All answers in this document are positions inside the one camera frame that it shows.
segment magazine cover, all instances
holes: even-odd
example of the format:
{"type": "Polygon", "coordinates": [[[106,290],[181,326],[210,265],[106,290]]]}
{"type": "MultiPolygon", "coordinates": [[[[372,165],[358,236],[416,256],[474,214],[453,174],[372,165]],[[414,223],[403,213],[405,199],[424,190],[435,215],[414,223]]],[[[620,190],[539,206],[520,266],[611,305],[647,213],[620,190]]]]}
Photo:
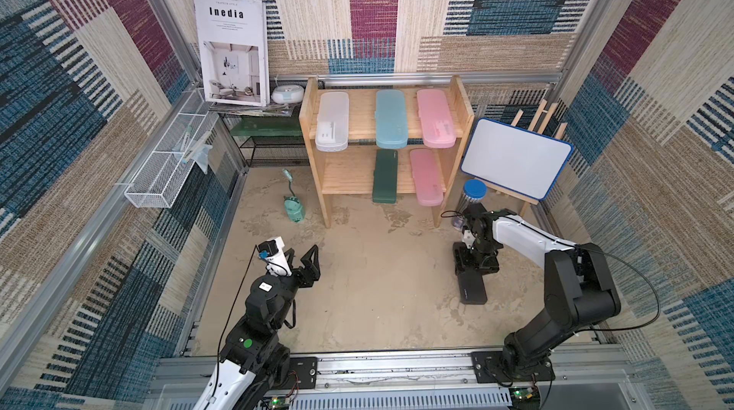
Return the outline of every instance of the magazine cover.
{"type": "Polygon", "coordinates": [[[265,4],[260,0],[194,0],[207,101],[270,102],[265,4]]]}

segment black mounting plate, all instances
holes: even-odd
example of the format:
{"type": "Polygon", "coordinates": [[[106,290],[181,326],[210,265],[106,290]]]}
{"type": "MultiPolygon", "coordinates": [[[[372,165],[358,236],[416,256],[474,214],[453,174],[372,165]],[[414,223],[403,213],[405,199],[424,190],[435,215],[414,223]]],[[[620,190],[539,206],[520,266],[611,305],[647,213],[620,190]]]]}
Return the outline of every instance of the black mounting plate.
{"type": "MultiPolygon", "coordinates": [[[[317,387],[317,372],[318,372],[318,359],[315,356],[312,357],[291,357],[291,365],[289,372],[293,371],[298,376],[298,387],[299,389],[314,389],[317,387]]],[[[273,389],[288,389],[290,390],[296,382],[296,377],[288,375],[286,380],[277,386],[273,386],[273,389]]]]}
{"type": "Polygon", "coordinates": [[[500,350],[474,351],[471,354],[471,364],[474,369],[474,375],[476,376],[476,382],[480,384],[509,384],[515,381],[533,381],[533,375],[535,375],[536,381],[555,380],[553,365],[548,359],[533,368],[523,369],[522,375],[513,377],[508,376],[504,371],[501,360],[502,351],[500,350]]]}

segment black cable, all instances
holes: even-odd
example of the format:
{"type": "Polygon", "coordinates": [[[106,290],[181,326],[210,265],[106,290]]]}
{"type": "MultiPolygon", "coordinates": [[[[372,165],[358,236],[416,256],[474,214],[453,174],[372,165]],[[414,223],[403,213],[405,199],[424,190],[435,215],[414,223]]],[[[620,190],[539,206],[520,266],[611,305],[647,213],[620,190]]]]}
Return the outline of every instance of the black cable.
{"type": "Polygon", "coordinates": [[[293,329],[296,326],[296,301],[293,300],[293,325],[291,325],[287,319],[283,320],[283,323],[286,324],[286,327],[289,329],[293,329]]]}
{"type": "Polygon", "coordinates": [[[270,264],[270,265],[272,265],[272,266],[280,267],[280,268],[281,268],[281,269],[282,269],[283,271],[285,271],[285,272],[286,272],[286,274],[284,274],[284,275],[282,275],[282,276],[284,276],[284,277],[287,277],[287,276],[288,276],[288,270],[286,270],[286,269],[285,269],[285,268],[284,268],[283,266],[279,266],[279,265],[278,265],[277,263],[275,263],[275,262],[270,262],[270,261],[269,261],[269,260],[267,260],[267,259],[263,259],[263,258],[260,258],[260,260],[263,260],[263,261],[264,261],[265,263],[268,263],[268,264],[270,264]]]}
{"type": "MultiPolygon", "coordinates": [[[[456,217],[456,216],[464,216],[467,219],[469,219],[470,217],[472,217],[472,215],[462,214],[459,211],[451,211],[451,210],[449,210],[449,211],[444,211],[443,213],[441,213],[441,217],[448,218],[448,217],[456,217]],[[444,213],[456,213],[456,214],[454,214],[453,216],[445,216],[444,213]]],[[[503,217],[506,218],[506,219],[509,219],[511,221],[517,222],[518,224],[523,225],[523,226],[525,226],[525,227],[527,227],[529,229],[532,229],[533,231],[539,233],[540,235],[546,237],[549,240],[557,241],[557,240],[560,239],[558,237],[554,237],[554,236],[548,235],[548,234],[544,233],[541,230],[537,230],[537,229],[535,229],[533,227],[530,227],[524,221],[522,221],[522,222],[521,221],[518,221],[517,219],[512,218],[510,216],[503,216],[503,217]]],[[[599,254],[603,254],[605,256],[609,256],[609,257],[611,257],[611,258],[613,258],[615,260],[618,260],[619,262],[625,264],[627,267],[631,268],[635,273],[637,273],[640,277],[642,277],[644,279],[644,281],[647,283],[647,285],[650,287],[650,289],[653,292],[653,295],[655,296],[655,303],[657,305],[657,312],[656,312],[655,316],[653,317],[653,319],[647,321],[646,323],[638,324],[637,326],[631,326],[631,327],[619,327],[617,329],[594,329],[594,328],[581,329],[581,330],[576,331],[577,333],[578,332],[623,332],[623,331],[629,331],[629,330],[635,330],[635,329],[641,329],[643,327],[647,327],[650,324],[652,324],[652,323],[654,323],[655,321],[658,320],[658,318],[660,317],[661,310],[662,310],[661,305],[660,305],[660,296],[658,295],[658,292],[657,292],[655,286],[652,284],[652,282],[650,282],[650,280],[644,274],[642,274],[642,272],[640,270],[638,270],[637,268],[635,268],[634,266],[632,266],[632,264],[630,264],[629,262],[627,262],[627,261],[625,261],[625,260],[617,257],[614,254],[610,254],[609,252],[604,252],[604,251],[599,251],[599,250],[590,250],[590,249],[584,248],[583,246],[578,245],[578,244],[575,245],[575,247],[577,249],[580,249],[580,250],[591,251],[591,252],[598,252],[599,254]]]]}
{"type": "Polygon", "coordinates": [[[622,260],[619,257],[617,257],[616,255],[610,254],[609,252],[603,252],[603,251],[597,251],[597,250],[588,250],[587,248],[584,248],[582,246],[579,246],[579,248],[582,249],[582,250],[587,250],[587,251],[591,251],[591,252],[598,252],[600,254],[604,254],[606,256],[610,256],[612,259],[616,259],[619,262],[625,264],[627,267],[629,267],[632,270],[634,270],[635,273],[637,273],[640,277],[642,277],[645,280],[645,282],[647,282],[647,285],[650,287],[650,289],[653,290],[653,295],[655,295],[655,303],[656,303],[656,305],[658,305],[658,312],[655,314],[655,316],[653,317],[653,319],[647,321],[646,323],[638,324],[637,326],[632,326],[632,327],[619,327],[618,329],[592,329],[592,328],[589,328],[589,329],[578,330],[576,332],[620,332],[620,331],[627,331],[627,330],[635,330],[635,329],[641,329],[643,327],[649,326],[650,324],[652,324],[652,323],[654,323],[655,321],[658,320],[658,318],[660,317],[660,311],[661,311],[660,297],[658,296],[658,292],[656,291],[655,286],[653,286],[652,282],[650,282],[650,280],[644,274],[642,274],[642,272],[640,270],[638,270],[637,268],[634,268],[632,266],[632,264],[630,264],[629,262],[626,262],[625,260],[622,260]]]}
{"type": "Polygon", "coordinates": [[[214,394],[216,393],[216,389],[219,387],[219,351],[222,348],[222,339],[225,337],[225,332],[227,331],[227,324],[229,324],[229,320],[232,317],[232,311],[234,310],[234,304],[237,302],[237,298],[239,297],[239,291],[242,290],[242,285],[244,284],[244,278],[247,276],[247,272],[250,271],[250,265],[252,264],[252,258],[255,256],[255,252],[257,250],[258,250],[257,246],[252,248],[252,255],[250,256],[250,261],[247,263],[247,268],[244,271],[244,275],[242,275],[242,281],[239,282],[239,287],[237,288],[237,294],[234,295],[232,306],[230,306],[230,312],[229,314],[227,314],[227,320],[225,321],[225,328],[222,329],[222,334],[219,335],[219,342],[216,343],[216,380],[214,380],[214,389],[211,391],[212,397],[214,397],[214,394]]]}
{"type": "Polygon", "coordinates": [[[548,383],[548,392],[546,392],[546,398],[543,399],[542,403],[540,403],[538,410],[543,410],[543,407],[546,406],[546,402],[548,402],[548,397],[551,395],[551,387],[553,387],[553,380],[550,380],[550,382],[548,383]]]}
{"type": "Polygon", "coordinates": [[[496,373],[490,372],[486,367],[483,367],[483,369],[484,369],[484,373],[486,373],[487,375],[493,376],[497,380],[497,384],[500,385],[501,387],[511,388],[511,387],[513,387],[515,385],[515,382],[514,381],[510,381],[509,384],[502,383],[500,381],[500,379],[497,378],[497,374],[496,373]]]}

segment concrete floor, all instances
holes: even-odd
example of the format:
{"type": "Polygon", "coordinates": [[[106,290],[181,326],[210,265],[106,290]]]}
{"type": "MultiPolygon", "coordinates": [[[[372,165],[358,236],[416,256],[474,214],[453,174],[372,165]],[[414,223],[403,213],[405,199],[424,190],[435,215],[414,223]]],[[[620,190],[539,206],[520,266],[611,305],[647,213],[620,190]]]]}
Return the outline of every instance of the concrete floor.
{"type": "MultiPolygon", "coordinates": [[[[338,196],[333,225],[326,229],[309,167],[292,168],[293,189],[305,205],[305,221],[295,224],[283,208],[288,183],[280,169],[255,168],[247,175],[214,284],[209,293],[193,354],[215,355],[237,287],[254,245],[281,235],[296,260],[318,244],[321,280],[297,295],[297,325],[280,330],[294,352],[447,348],[501,345],[542,308],[542,271],[515,250],[500,250],[500,271],[484,277],[486,305],[459,303],[451,245],[460,234],[444,219],[432,226],[430,208],[415,195],[396,204],[375,204],[370,196],[338,196]]],[[[463,175],[449,204],[458,199],[463,175]]],[[[519,200],[493,193],[488,210],[519,200]]],[[[526,219],[535,222],[532,214],[526,219]]],[[[265,273],[254,259],[227,330],[244,313],[252,281],[265,273]]],[[[590,341],[588,333],[572,339],[590,341]]]]}

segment white wire basket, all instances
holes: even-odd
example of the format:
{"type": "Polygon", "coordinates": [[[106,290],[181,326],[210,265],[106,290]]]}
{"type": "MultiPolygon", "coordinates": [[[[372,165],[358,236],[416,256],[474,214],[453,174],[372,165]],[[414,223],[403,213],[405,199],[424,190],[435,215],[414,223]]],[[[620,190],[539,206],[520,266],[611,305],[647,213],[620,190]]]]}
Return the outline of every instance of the white wire basket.
{"type": "Polygon", "coordinates": [[[218,118],[209,113],[203,90],[191,93],[180,112],[170,123],[156,148],[151,152],[125,189],[125,196],[135,207],[171,207],[179,196],[193,160],[182,161],[182,155],[195,141],[211,130],[218,118]]]}

